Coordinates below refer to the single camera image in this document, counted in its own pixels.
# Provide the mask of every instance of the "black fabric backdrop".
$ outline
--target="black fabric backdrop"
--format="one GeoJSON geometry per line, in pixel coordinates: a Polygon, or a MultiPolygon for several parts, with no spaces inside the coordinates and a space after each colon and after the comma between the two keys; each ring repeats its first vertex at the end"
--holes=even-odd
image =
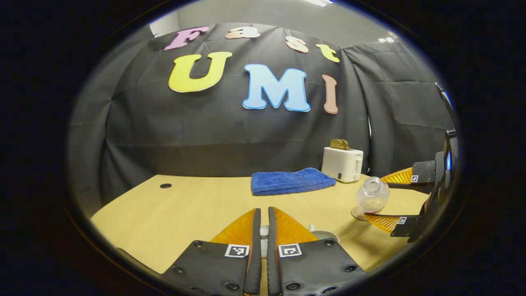
{"type": "Polygon", "coordinates": [[[341,49],[289,29],[245,23],[210,25],[188,45],[169,51],[176,33],[152,38],[145,29],[115,49],[82,90],[70,125],[69,170],[88,214],[156,174],[250,176],[263,171],[321,169],[323,147],[346,139],[363,150],[362,173],[383,176],[414,161],[434,159],[452,122],[425,63],[399,43],[341,49]],[[226,39],[234,27],[254,26],[257,38],[226,39]],[[309,53],[285,43],[304,40],[309,53]],[[339,63],[316,44],[336,51],[339,63]],[[200,92],[168,87],[174,59],[200,54],[191,78],[208,73],[210,52],[232,52],[221,80],[200,92]],[[288,68],[307,73],[309,112],[282,104],[248,110],[246,64],[267,65],[277,79],[288,68]],[[336,79],[338,114],[325,112],[325,83],[336,79]],[[372,130],[369,135],[368,116],[372,130]]]}

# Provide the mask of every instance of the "table surface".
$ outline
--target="table surface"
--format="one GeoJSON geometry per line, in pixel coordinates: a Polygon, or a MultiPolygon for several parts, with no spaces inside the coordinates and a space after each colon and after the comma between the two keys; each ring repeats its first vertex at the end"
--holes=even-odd
{"type": "MultiPolygon", "coordinates": [[[[392,238],[367,221],[352,217],[359,181],[286,195],[253,196],[250,177],[185,177],[156,175],[100,209],[92,223],[115,247],[164,273],[193,240],[209,241],[236,218],[261,209],[261,225],[268,225],[268,207],[275,206],[308,228],[326,230],[340,238],[341,246],[365,271],[381,265],[407,245],[407,238],[392,238]],[[159,186],[170,183],[162,189],[159,186]]],[[[427,195],[390,189],[386,215],[414,215],[427,195]]],[[[261,295],[267,294],[263,260],[261,295]]]]}

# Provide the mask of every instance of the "blue towel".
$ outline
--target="blue towel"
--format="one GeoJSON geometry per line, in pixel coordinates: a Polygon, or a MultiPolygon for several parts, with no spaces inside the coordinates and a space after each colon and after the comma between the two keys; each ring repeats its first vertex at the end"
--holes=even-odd
{"type": "Polygon", "coordinates": [[[299,193],[334,185],[336,185],[336,181],[333,178],[312,167],[296,173],[255,173],[250,181],[253,195],[299,193]]]}

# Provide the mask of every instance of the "letter m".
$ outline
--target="letter m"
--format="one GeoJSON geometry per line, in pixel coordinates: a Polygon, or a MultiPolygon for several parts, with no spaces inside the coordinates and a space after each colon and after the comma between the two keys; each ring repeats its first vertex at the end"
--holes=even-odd
{"type": "Polygon", "coordinates": [[[245,70],[250,74],[248,98],[243,101],[247,109],[263,109],[267,102],[262,98],[262,90],[267,94],[272,107],[277,108],[283,97],[288,92],[284,107],[291,111],[307,112],[310,105],[305,98],[304,78],[307,74],[298,69],[287,69],[278,81],[270,69],[261,64],[245,65],[245,70]]]}

